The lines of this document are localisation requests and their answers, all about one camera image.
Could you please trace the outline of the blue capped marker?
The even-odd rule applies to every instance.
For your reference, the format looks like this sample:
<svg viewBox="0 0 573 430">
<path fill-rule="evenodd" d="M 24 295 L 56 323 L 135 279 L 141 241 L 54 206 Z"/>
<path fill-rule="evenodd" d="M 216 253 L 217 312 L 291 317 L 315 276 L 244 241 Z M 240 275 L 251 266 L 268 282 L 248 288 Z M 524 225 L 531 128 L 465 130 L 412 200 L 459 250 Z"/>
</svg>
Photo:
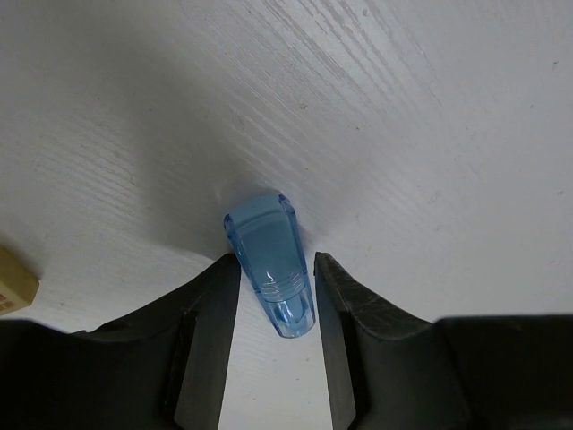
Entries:
<svg viewBox="0 0 573 430">
<path fill-rule="evenodd" d="M 295 209 L 282 193 L 254 197 L 224 217 L 241 267 L 278 335 L 295 339 L 315 324 L 311 282 Z"/>
</svg>

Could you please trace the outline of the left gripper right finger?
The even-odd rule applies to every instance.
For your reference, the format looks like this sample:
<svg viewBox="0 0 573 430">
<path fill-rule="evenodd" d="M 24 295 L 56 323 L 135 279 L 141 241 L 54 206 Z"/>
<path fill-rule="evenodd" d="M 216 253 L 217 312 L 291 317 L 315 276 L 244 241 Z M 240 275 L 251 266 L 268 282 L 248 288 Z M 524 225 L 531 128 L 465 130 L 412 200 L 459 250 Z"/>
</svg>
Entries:
<svg viewBox="0 0 573 430">
<path fill-rule="evenodd" d="M 571 428 L 570 315 L 426 322 L 330 254 L 314 277 L 335 428 Z"/>
</svg>

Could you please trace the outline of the small yellow sharpener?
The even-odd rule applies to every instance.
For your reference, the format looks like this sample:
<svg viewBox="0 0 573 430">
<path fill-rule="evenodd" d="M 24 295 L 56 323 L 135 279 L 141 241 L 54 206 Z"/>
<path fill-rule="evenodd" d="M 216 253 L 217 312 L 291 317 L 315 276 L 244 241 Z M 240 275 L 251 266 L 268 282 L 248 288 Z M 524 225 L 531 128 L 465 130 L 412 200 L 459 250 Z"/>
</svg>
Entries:
<svg viewBox="0 0 573 430">
<path fill-rule="evenodd" d="M 5 246 L 1 246 L 0 263 L 1 315 L 30 306 L 39 289 L 38 277 Z"/>
</svg>

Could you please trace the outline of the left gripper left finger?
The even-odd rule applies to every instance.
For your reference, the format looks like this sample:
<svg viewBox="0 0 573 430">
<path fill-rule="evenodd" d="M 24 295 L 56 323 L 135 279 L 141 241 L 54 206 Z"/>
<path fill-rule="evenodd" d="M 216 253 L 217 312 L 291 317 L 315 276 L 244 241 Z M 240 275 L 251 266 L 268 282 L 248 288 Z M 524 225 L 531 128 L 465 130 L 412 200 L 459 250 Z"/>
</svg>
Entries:
<svg viewBox="0 0 573 430">
<path fill-rule="evenodd" d="M 95 331 L 2 321 L 2 428 L 217 428 L 240 279 L 225 254 Z"/>
</svg>

